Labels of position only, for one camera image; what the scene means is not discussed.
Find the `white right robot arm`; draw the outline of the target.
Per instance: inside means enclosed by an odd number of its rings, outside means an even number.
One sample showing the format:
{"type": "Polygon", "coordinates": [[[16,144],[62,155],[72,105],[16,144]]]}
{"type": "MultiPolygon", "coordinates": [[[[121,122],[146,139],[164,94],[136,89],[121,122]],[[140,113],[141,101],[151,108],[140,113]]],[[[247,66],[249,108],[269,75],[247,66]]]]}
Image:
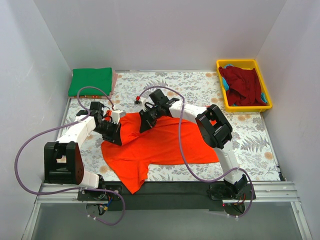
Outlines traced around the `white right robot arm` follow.
{"type": "Polygon", "coordinates": [[[183,162],[191,175],[204,183],[214,183],[223,179],[224,184],[226,185],[227,195],[230,198],[237,199],[243,195],[249,177],[245,173],[245,170],[240,168],[238,164],[232,145],[233,128],[220,108],[215,104],[212,104],[209,107],[187,104],[183,96],[181,96],[181,100],[175,97],[169,99],[164,95],[161,89],[155,90],[149,97],[151,98],[152,103],[146,102],[146,99],[141,95],[137,96],[134,100],[136,105],[142,107],[142,110],[139,111],[139,131],[143,133],[154,128],[157,120],[161,117],[179,119],[179,150],[183,162]],[[187,120],[198,126],[202,139],[215,151],[218,157],[220,166],[223,170],[222,176],[213,180],[204,180],[199,178],[191,170],[182,147],[181,126],[183,120],[187,120]]]}

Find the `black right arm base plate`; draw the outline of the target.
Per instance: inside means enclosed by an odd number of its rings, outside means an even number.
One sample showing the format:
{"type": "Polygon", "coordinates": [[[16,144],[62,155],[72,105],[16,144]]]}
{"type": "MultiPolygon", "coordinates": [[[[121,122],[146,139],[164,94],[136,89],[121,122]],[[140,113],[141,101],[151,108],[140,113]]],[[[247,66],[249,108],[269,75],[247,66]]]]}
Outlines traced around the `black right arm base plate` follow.
{"type": "Polygon", "coordinates": [[[209,185],[207,190],[208,196],[212,200],[250,200],[252,195],[253,199],[256,199],[256,193],[252,190],[251,184],[246,184],[245,187],[240,191],[235,191],[229,186],[226,186],[222,182],[215,182],[209,185]]]}

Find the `orange t shirt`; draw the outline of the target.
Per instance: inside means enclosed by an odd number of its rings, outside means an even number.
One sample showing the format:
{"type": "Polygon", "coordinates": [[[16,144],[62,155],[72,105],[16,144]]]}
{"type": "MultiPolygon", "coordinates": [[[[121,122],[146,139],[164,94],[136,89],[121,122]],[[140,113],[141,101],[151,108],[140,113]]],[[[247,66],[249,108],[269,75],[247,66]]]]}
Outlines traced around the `orange t shirt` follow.
{"type": "MultiPolygon", "coordinates": [[[[128,113],[122,117],[122,146],[103,141],[101,153],[131,194],[136,193],[148,177],[149,165],[182,165],[184,163],[178,139],[179,119],[161,117],[153,129],[140,133],[140,115],[128,113]]],[[[219,162],[216,152],[202,139],[198,126],[187,120],[181,124],[184,155],[190,164],[219,162]]]]}

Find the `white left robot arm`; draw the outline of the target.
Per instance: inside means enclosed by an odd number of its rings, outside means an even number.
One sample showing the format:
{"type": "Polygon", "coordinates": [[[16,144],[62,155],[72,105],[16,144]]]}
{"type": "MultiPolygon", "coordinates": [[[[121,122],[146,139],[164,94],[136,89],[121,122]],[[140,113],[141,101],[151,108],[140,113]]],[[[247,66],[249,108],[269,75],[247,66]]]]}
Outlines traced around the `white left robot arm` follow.
{"type": "Polygon", "coordinates": [[[106,142],[121,146],[120,119],[126,115],[123,110],[104,113],[105,106],[93,101],[89,110],[80,110],[76,114],[74,125],[55,142],[44,146],[44,182],[48,184],[70,184],[89,188],[89,194],[95,200],[106,196],[106,187],[100,183],[98,174],[85,170],[81,146],[91,134],[96,132],[106,142]]]}

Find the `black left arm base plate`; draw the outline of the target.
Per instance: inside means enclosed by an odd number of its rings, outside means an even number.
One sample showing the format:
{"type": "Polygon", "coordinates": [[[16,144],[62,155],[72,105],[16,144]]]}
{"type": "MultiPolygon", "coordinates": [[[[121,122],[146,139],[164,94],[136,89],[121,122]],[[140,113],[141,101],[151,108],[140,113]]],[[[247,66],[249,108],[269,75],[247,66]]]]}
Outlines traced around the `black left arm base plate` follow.
{"type": "Polygon", "coordinates": [[[95,190],[80,190],[77,195],[78,201],[119,201],[117,195],[122,193],[122,186],[118,184],[100,184],[95,190]]]}

